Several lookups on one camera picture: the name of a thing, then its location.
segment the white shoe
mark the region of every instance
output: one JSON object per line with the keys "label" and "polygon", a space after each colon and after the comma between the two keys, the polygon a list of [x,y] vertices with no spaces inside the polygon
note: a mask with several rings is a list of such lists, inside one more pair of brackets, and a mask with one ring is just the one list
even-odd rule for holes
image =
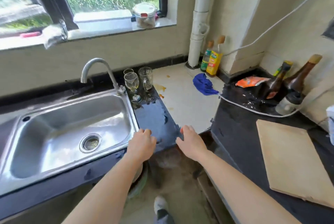
{"label": "white shoe", "polygon": [[154,200],[154,212],[157,214],[158,210],[165,209],[168,211],[167,201],[162,196],[157,196]]}

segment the left arm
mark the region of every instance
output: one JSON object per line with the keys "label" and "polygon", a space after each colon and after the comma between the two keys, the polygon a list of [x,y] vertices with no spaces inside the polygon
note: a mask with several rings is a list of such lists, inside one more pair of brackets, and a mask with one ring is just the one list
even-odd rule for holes
{"label": "left arm", "polygon": [[62,224],[117,224],[131,183],[140,165],[148,160],[157,139],[140,129],[129,141],[124,157],[80,201]]}

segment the right arm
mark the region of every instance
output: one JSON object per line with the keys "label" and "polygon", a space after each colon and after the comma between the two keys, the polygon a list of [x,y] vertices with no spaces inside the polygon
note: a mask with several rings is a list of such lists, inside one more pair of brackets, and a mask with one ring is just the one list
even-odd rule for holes
{"label": "right arm", "polygon": [[261,188],[207,150],[202,138],[191,126],[181,129],[184,141],[176,139],[177,145],[189,158],[199,162],[213,179],[242,224],[300,224],[278,202]]}

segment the forearm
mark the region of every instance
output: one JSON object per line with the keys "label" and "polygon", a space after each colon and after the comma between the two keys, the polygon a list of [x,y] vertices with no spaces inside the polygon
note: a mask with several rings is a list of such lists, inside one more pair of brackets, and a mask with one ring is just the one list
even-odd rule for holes
{"label": "forearm", "polygon": [[300,224],[272,197],[214,153],[203,151],[199,163],[213,179],[240,223]]}
{"label": "forearm", "polygon": [[63,224],[118,223],[141,162],[125,156],[95,185]]}

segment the drain pipe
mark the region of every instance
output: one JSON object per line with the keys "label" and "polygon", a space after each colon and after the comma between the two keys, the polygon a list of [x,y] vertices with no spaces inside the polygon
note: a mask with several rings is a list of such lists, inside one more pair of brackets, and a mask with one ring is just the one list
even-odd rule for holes
{"label": "drain pipe", "polygon": [[205,23],[209,13],[210,0],[196,0],[193,14],[193,23],[190,36],[188,67],[197,68],[202,42],[209,32],[209,26]]}

